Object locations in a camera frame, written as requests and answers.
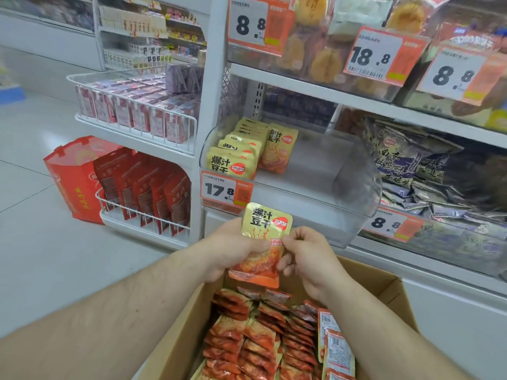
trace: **orange price tag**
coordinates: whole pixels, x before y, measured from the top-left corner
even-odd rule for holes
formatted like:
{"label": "orange price tag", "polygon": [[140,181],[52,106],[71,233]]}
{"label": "orange price tag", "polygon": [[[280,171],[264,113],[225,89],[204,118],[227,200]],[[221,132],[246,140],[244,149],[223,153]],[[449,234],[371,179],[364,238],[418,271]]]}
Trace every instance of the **orange price tag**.
{"label": "orange price tag", "polygon": [[254,185],[223,174],[201,171],[201,198],[236,208],[250,202]]}
{"label": "orange price tag", "polygon": [[363,26],[343,72],[402,87],[428,43],[426,37]]}
{"label": "orange price tag", "polygon": [[506,55],[442,45],[417,90],[481,106],[506,70]]}
{"label": "orange price tag", "polygon": [[363,230],[406,243],[423,225],[424,219],[420,217],[381,207],[364,225]]}
{"label": "orange price tag", "polygon": [[229,0],[229,42],[281,56],[294,10],[279,0]]}

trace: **red paper bag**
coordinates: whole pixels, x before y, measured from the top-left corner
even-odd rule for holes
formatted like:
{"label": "red paper bag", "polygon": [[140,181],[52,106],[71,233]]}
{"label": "red paper bag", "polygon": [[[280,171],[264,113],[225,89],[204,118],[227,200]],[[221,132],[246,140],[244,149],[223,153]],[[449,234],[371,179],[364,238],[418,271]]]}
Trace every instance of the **red paper bag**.
{"label": "red paper bag", "polygon": [[100,183],[93,170],[93,160],[118,148],[117,144],[86,136],[59,146],[44,158],[73,217],[102,224],[100,202],[95,197]]}

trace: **open cardboard box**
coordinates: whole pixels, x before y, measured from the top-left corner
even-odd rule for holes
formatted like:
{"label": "open cardboard box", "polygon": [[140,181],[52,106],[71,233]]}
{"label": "open cardboard box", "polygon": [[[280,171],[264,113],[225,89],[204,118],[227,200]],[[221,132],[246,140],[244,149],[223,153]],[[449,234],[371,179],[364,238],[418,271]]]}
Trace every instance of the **open cardboard box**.
{"label": "open cardboard box", "polygon": [[[419,332],[399,277],[344,257],[338,256],[338,259],[354,280],[386,304],[412,329]],[[247,288],[257,287],[232,280],[228,275],[212,284],[200,286],[174,326],[147,360],[138,380],[188,380],[203,360],[203,340],[211,326],[209,318],[213,293],[222,287],[236,290],[238,285]],[[290,304],[301,304],[303,300],[310,298],[301,280],[296,276],[289,278],[280,276],[279,289],[293,295]],[[369,379],[360,362],[356,363],[356,377],[358,380]]]}

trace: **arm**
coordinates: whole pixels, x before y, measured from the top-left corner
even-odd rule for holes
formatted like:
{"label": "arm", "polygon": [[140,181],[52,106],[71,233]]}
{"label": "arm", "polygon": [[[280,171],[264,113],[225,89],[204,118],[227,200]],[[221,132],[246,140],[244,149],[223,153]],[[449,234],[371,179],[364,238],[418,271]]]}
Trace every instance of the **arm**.
{"label": "arm", "polygon": [[0,340],[0,378],[131,379],[202,282],[265,240],[241,235],[234,219],[189,248]]}
{"label": "arm", "polygon": [[301,227],[282,241],[292,254],[278,268],[295,270],[308,294],[326,304],[372,380],[472,379],[354,281],[323,235]]}

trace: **wire basket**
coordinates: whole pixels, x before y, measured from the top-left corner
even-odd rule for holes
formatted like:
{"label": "wire basket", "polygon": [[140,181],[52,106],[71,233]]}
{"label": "wire basket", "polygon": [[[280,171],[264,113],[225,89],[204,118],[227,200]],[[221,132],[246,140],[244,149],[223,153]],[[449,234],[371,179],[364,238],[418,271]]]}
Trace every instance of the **wire basket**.
{"label": "wire basket", "polygon": [[126,233],[135,235],[142,232],[148,236],[145,238],[153,239],[154,241],[157,241],[157,239],[166,239],[168,242],[173,241],[179,243],[182,247],[188,245],[190,237],[189,226],[174,223],[167,219],[155,217],[108,201],[104,198],[104,190],[102,188],[97,191],[95,197],[102,206],[101,218],[106,225],[110,225],[110,222],[114,222],[119,224]]}
{"label": "wire basket", "polygon": [[132,80],[140,80],[143,76],[162,79],[163,75],[163,67],[152,67],[67,76],[76,86],[81,108],[77,119],[193,155],[200,109],[198,95],[181,95],[182,101],[186,101],[185,98],[189,101],[188,107],[171,110],[161,103],[153,105],[143,102],[142,98],[130,98],[124,91],[111,92],[97,85],[106,81],[130,81],[131,85]]}

